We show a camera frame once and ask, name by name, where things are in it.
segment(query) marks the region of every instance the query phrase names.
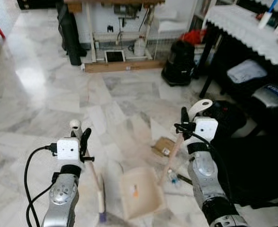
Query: white bottle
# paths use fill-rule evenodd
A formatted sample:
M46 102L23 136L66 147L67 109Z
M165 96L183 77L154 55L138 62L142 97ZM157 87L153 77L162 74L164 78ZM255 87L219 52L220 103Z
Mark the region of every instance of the white bottle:
M144 39L140 36L139 39L135 41L135 46L134 46L134 54L137 57L143 57L145 55L145 41Z
M169 170L167 171L167 173L168 173L169 181L170 181L173 185L175 185L177 188L179 188L179 187L181 186L181 182L180 182L180 180L178 179L176 173L173 172L172 169L169 169Z

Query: wooden plank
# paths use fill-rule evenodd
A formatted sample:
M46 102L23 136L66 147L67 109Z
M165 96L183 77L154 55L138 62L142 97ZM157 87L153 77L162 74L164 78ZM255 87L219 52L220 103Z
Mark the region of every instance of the wooden plank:
M163 68L165 61L128 61L111 63L86 63L85 72L115 72Z
M68 11L70 13L81 13L82 12L82 3L68 3Z
M64 2L65 3L100 2L100 3L113 3L113 4L134 4L134 3L158 4L158 3L165 3L165 0L64 0Z

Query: broom handle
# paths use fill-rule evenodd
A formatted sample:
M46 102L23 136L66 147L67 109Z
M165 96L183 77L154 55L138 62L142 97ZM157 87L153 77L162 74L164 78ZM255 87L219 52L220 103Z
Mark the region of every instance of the broom handle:
M175 146L173 147L172 152L169 154L169 161L168 161L167 165L165 166L165 168L164 168L164 170L162 172L161 179L158 182L158 185L160 187L163 186L164 179L165 179L165 176L167 174L167 171L169 170L169 168L170 168L170 166L172 164L173 159L175 158L178 150L180 149L180 147L182 145L182 142L183 142L183 136L182 136L182 134L179 134L177 142L175 143Z

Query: small bottle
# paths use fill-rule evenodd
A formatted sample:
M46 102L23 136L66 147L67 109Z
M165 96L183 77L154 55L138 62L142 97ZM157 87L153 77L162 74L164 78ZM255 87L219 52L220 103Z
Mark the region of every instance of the small bottle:
M175 185L177 188L179 188L179 187L181 186L181 182L180 182L180 180L178 179L176 173L173 172L172 169L169 169L169 170L167 171L167 173L168 173L169 181L170 181L173 185Z

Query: cable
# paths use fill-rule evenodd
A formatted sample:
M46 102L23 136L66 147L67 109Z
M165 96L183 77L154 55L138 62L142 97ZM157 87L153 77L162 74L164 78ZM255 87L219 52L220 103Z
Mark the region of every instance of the cable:
M53 185L54 183L52 183L50 186L48 186L48 188L46 188L44 191L42 191L41 193L39 193L35 198L33 198L33 200L31 201L32 203L34 203L37 199L39 199L42 195L44 195ZM30 205L27 206L26 208L26 219L29 220L30 223L30 219L29 219L29 210L30 210Z
M227 186L228 186L228 191L229 191L229 200L230 200L230 203L234 206L234 203L233 203L233 196L232 196L232 190L231 190L231 187L230 187L230 183L229 183L229 177L228 177L228 172L227 172L227 168L224 164L224 161L222 160L219 152L217 152L217 150L215 149L215 147L210 143L208 142L206 139L204 139L203 137L193 133L193 132L190 132L190 131L187 131L186 133L188 133L189 135L193 136L193 137L196 137L198 138L199 140L203 141L204 143L206 143L216 154L216 156L219 158L220 162L221 162L221 165L224 169L224 172L225 172L225 177L226 177L226 182L227 182Z
M27 197L27 200L28 200L28 203L29 203L29 207L31 208L32 212L33 212L33 215L34 215L34 218L35 218L35 222L36 222L36 226L37 227L40 227L40 223L39 223L39 219L38 219L38 216L36 214L36 210L34 208L34 205L33 205L33 202L31 200L31 197L30 197L30 193L29 193L29 190L28 190L28 184L27 184L27 173L28 173L28 167L29 167L29 163L30 163L30 160L31 158L34 156L35 153L41 151L41 150L47 150L49 149L49 146L44 146L44 147L40 147L40 148L37 148L36 150L34 150L28 157L27 161L26 161L26 165L25 165L25 170L24 170L24 187L25 187L25 192L26 192L26 197ZM31 223L30 223L30 219L29 219L29 215L26 216L26 221L27 221L27 224L29 227L32 227Z
M148 11L149 11L149 8L146 9L145 15L144 15L143 20L142 20L142 22L140 24L140 27L139 27L139 31L141 30L141 27L142 27L142 25L143 25L143 23L145 21L145 18L146 18L146 15L147 15Z

